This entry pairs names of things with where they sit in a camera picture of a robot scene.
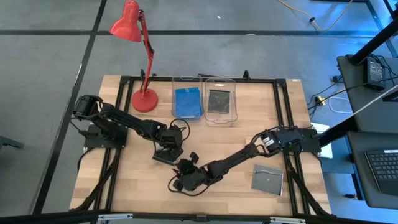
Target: black keyboard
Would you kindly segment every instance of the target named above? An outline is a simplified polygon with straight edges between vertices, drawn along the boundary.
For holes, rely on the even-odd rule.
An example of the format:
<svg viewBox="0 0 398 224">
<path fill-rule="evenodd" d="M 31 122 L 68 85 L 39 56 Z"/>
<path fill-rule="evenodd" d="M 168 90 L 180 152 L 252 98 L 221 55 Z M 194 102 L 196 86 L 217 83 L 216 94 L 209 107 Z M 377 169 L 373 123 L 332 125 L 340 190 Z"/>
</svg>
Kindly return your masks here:
<svg viewBox="0 0 398 224">
<path fill-rule="evenodd" d="M 377 186 L 382 193 L 398 195 L 398 150 L 365 152 Z"/>
</svg>

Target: wooden table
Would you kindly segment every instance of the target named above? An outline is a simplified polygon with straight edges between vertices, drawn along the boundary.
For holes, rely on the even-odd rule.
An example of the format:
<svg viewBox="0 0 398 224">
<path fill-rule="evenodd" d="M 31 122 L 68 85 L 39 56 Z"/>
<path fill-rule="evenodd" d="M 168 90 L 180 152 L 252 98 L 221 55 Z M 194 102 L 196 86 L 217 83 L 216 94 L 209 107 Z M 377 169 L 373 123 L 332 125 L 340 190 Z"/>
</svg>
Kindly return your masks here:
<svg viewBox="0 0 398 224">
<path fill-rule="evenodd" d="M 105 75 L 99 96 L 105 102 L 114 104 L 120 76 Z M 141 82 L 134 82 L 133 92 L 139 89 Z M 154 119 L 169 125 L 171 115 L 172 83 L 151 82 L 150 88 L 159 96 L 159 104 L 149 113 L 137 112 L 130 106 L 129 113 L 140 119 Z M 287 89 L 294 117 L 299 127 L 310 126 L 310 119 L 300 80 L 287 80 Z M 121 105 L 124 105 L 127 90 L 124 91 Z M 280 92 L 282 112 L 285 124 L 286 113 Z M 191 135 L 184 142 L 184 153 L 180 158 L 188 158 L 194 151 L 199 155 L 198 165 L 224 159 L 242 149 L 254 134 L 277 126 L 274 92 L 271 84 L 237 83 L 236 106 L 238 120 L 230 128 L 216 128 L 200 122 L 190 122 Z M 292 215 L 289 189 L 285 175 L 282 154 L 266 159 L 256 157 L 232 168 L 224 179 L 212 186 L 200 196 L 188 197 L 169 192 L 167 183 L 174 176 L 171 167 L 152 159 L 153 144 L 142 139 L 135 131 L 129 130 L 126 147 L 121 154 L 119 171 L 114 190 L 112 211 L 146 213 L 194 213 L 217 215 Z M 70 208 L 79 206 L 96 185 L 100 176 L 104 149 L 95 149 L 81 162 Z M 323 209 L 330 212 L 328 196 L 323 181 L 320 163 L 315 156 L 301 153 L 305 183 Z M 284 171 L 283 194 L 281 197 L 265 194 L 251 188 L 254 164 L 276 167 Z M 101 208 L 106 200 L 107 186 L 104 188 Z M 303 212 L 300 191 L 295 186 L 299 212 Z"/>
</svg>

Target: desk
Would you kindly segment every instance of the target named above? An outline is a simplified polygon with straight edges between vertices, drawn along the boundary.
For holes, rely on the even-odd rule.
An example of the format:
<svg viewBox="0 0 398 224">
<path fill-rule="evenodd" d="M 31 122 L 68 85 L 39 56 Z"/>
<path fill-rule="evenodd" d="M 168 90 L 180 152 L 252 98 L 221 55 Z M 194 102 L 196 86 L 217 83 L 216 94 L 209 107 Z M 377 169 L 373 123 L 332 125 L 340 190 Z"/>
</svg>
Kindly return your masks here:
<svg viewBox="0 0 398 224">
<path fill-rule="evenodd" d="M 376 149 L 398 149 L 398 135 L 347 133 L 349 146 L 362 183 L 364 198 L 370 207 L 398 209 L 398 196 L 381 193 L 365 158 L 365 152 Z"/>
<path fill-rule="evenodd" d="M 338 57 L 337 62 L 346 88 L 363 84 L 362 65 L 352 65 L 346 56 Z M 386 58 L 386 62 L 392 71 L 398 71 L 398 58 Z M 386 90 L 390 88 L 392 88 L 392 82 L 387 81 Z M 380 96 L 380 94 L 363 86 L 347 91 L 353 112 L 360 110 L 370 101 Z M 370 207 L 398 209 L 396 203 L 398 197 L 382 194 L 377 189 L 373 175 L 370 173 L 370 167 L 364 156 L 364 152 L 370 149 L 397 148 L 398 142 L 391 137 L 396 136 L 394 134 L 398 134 L 398 126 L 395 122 L 396 111 L 398 111 L 398 103 L 383 102 L 381 99 L 377 100 L 355 116 L 330 128 L 320 138 L 321 146 L 324 146 L 347 135 L 348 147 L 351 149 L 349 153 L 353 157 L 352 162 L 354 162 L 354 173 L 352 176 L 357 195 L 360 195 L 358 198 L 361 200 L 363 196 Z"/>
<path fill-rule="evenodd" d="M 104 76 L 99 95 L 105 102 L 114 104 L 116 101 L 120 78 L 120 76 Z M 134 82 L 133 92 L 138 90 L 140 85 L 141 82 Z M 129 113 L 141 119 L 154 119 L 169 124 L 174 119 L 171 115 L 172 83 L 156 81 L 151 82 L 150 87 L 159 96 L 156 109 L 149 113 L 140 113 L 131 106 Z M 294 124 L 303 128 L 310 126 L 301 81 L 287 80 L 287 89 Z M 126 95 L 123 94 L 122 105 L 125 100 Z M 236 106 L 239 118 L 230 128 L 208 127 L 204 120 L 190 122 L 191 135 L 183 144 L 184 153 L 180 158 L 188 158 L 194 151 L 200 158 L 198 165 L 223 159 L 242 149 L 254 134 L 278 125 L 274 92 L 270 84 L 237 83 Z M 284 106 L 282 111 L 284 121 L 287 123 Z M 174 173 L 170 166 L 151 159 L 153 151 L 153 144 L 150 141 L 129 130 L 126 147 L 122 150 L 119 163 L 111 208 L 113 212 L 292 215 L 286 175 L 284 175 L 281 197 L 251 189 L 254 164 L 276 167 L 285 173 L 282 154 L 270 159 L 256 157 L 247 160 L 231 169 L 221 182 L 209 187 L 202 195 L 187 197 L 168 191 L 167 183 Z M 103 157 L 104 149 L 95 149 L 82 160 L 70 208 L 79 206 L 96 185 Z M 318 159 L 312 154 L 301 153 L 301 161 L 306 186 L 323 209 L 330 212 Z M 102 202 L 106 198 L 105 192 L 107 192 L 106 187 Z M 295 193 L 298 211 L 303 212 L 297 186 Z"/>
<path fill-rule="evenodd" d="M 337 57 L 337 62 L 344 80 L 345 88 L 363 84 L 362 65 L 352 65 L 348 62 L 346 56 Z M 386 62 L 391 67 L 392 71 L 398 72 L 398 58 L 386 58 Z M 388 70 L 386 70 L 386 78 L 389 78 Z M 390 88 L 392 88 L 392 82 L 387 81 L 385 91 Z M 370 101 L 380 96 L 381 93 L 361 86 L 348 90 L 347 95 L 353 112 L 356 112 Z M 396 120 L 397 115 L 395 111 L 398 111 L 398 103 L 383 102 L 381 99 L 377 100 L 355 116 L 330 128 L 327 131 L 328 134 L 320 138 L 321 145 L 326 145 L 328 142 L 332 142 L 344 136 L 347 131 L 398 134 L 397 123 L 392 122 Z"/>
</svg>

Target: transparent container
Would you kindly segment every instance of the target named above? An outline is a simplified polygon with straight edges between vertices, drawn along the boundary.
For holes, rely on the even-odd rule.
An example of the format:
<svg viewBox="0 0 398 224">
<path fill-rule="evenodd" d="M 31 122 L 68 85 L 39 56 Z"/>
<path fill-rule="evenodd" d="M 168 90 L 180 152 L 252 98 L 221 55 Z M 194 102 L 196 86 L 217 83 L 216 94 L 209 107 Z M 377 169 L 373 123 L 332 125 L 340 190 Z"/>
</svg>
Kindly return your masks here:
<svg viewBox="0 0 398 224">
<path fill-rule="evenodd" d="M 173 77 L 172 86 L 172 115 L 186 120 L 199 120 L 204 111 L 202 77 Z"/>
<path fill-rule="evenodd" d="M 205 82 L 207 125 L 230 127 L 237 119 L 236 82 L 230 78 L 209 78 Z"/>
</svg>

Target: yellow connector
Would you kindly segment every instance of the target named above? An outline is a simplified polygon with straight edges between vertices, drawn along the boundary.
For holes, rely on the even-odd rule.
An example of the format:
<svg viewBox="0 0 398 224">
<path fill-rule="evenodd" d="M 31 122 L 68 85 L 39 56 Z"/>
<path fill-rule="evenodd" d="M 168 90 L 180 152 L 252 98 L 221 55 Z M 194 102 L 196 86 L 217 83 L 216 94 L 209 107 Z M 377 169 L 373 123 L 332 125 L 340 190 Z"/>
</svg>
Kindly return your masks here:
<svg viewBox="0 0 398 224">
<path fill-rule="evenodd" d="M 315 97 L 315 105 L 325 106 L 326 100 L 324 98 L 322 98 L 322 96 L 317 96 L 317 97 Z"/>
</svg>

